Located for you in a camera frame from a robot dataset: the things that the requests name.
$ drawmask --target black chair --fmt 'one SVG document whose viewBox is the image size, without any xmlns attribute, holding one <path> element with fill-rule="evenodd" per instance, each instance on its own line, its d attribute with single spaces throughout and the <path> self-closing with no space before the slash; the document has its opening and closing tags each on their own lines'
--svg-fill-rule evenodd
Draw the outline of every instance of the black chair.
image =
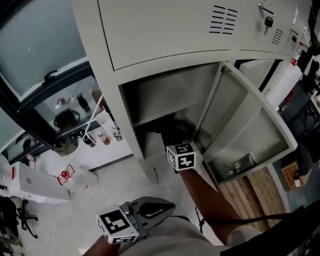
<svg viewBox="0 0 320 256">
<path fill-rule="evenodd" d="M 22 207 L 17 209 L 15 203 L 9 197 L 0 197 L 0 212 L 3 214 L 3 220 L 0 220 L 0 231 L 2 234 L 6 234 L 5 227 L 8 227 L 15 237 L 19 237 L 17 227 L 19 224 L 17 221 L 18 217 L 21 220 L 22 229 L 28 230 L 35 239 L 38 238 L 38 236 L 30 229 L 27 222 L 28 220 L 35 220 L 37 222 L 38 218 L 32 215 L 27 216 L 26 204 L 28 204 L 28 201 L 22 199 Z"/>
</svg>

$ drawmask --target white cable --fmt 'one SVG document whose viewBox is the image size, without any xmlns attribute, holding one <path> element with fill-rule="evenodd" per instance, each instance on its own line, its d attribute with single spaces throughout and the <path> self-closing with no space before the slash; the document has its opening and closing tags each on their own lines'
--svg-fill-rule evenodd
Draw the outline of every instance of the white cable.
<svg viewBox="0 0 320 256">
<path fill-rule="evenodd" d="M 56 243 L 55 243 L 55 235 L 56 235 L 56 225 L 57 225 L 57 222 L 59 220 L 59 213 L 58 213 L 58 204 L 55 205 L 56 206 L 56 221 L 54 223 L 54 227 L 53 227 L 53 236 L 52 236 L 52 239 L 53 239 L 53 255 L 56 256 Z"/>
</svg>

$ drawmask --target forearm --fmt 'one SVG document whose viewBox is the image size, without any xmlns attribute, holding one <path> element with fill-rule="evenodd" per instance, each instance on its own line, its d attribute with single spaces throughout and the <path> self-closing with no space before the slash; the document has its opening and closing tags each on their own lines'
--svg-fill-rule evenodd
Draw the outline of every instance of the forearm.
<svg viewBox="0 0 320 256">
<path fill-rule="evenodd" d="M 190 170 L 181 170 L 179 173 L 204 219 L 241 219 L 231 204 L 198 173 Z M 238 225 L 216 222 L 209 222 L 208 224 L 224 244 L 226 244 L 229 234 L 239 227 Z"/>
<path fill-rule="evenodd" d="M 102 235 L 83 256 L 117 256 L 120 243 L 109 244 Z"/>
</svg>

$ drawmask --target locker vent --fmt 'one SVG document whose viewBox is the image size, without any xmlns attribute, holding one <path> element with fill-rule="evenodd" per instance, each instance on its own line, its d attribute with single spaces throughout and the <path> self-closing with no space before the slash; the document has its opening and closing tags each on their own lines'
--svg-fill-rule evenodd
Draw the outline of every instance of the locker vent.
<svg viewBox="0 0 320 256">
<path fill-rule="evenodd" d="M 278 45 L 280 43 L 281 37 L 282 37 L 282 31 L 279 29 L 276 29 L 271 42 L 273 44 Z"/>
<path fill-rule="evenodd" d="M 292 45 L 292 47 L 291 47 L 291 50 L 294 51 L 294 50 L 296 49 L 296 47 L 297 47 L 297 44 L 298 44 L 297 42 L 294 42 L 293 45 Z"/>
<path fill-rule="evenodd" d="M 209 33 L 232 35 L 237 16 L 237 10 L 214 5 Z"/>
</svg>

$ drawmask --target locker door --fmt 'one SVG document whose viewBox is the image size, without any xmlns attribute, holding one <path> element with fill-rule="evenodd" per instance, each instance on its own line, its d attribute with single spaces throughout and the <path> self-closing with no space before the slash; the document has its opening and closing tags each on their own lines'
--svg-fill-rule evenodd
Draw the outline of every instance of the locker door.
<svg viewBox="0 0 320 256">
<path fill-rule="evenodd" d="M 297 147 L 267 99 L 228 62 L 220 63 L 194 140 L 220 183 L 257 171 Z"/>
</svg>

